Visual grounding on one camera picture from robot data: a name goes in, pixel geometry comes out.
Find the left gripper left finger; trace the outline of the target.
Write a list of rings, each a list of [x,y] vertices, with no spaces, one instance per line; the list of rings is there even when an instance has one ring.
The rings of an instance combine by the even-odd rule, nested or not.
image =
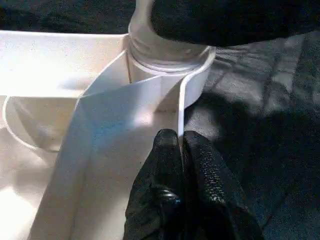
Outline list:
[[[177,134],[161,129],[139,170],[125,210],[123,239],[183,239],[183,165]]]

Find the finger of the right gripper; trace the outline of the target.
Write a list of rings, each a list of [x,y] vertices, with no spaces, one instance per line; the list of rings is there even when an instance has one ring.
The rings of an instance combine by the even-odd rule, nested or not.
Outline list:
[[[167,40],[214,47],[287,38],[320,29],[318,0],[156,0],[151,25]]]

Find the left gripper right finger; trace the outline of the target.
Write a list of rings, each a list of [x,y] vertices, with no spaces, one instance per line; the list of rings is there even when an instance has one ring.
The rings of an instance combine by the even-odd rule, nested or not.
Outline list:
[[[196,131],[183,135],[189,230],[197,240],[262,240],[245,193],[221,154]]]

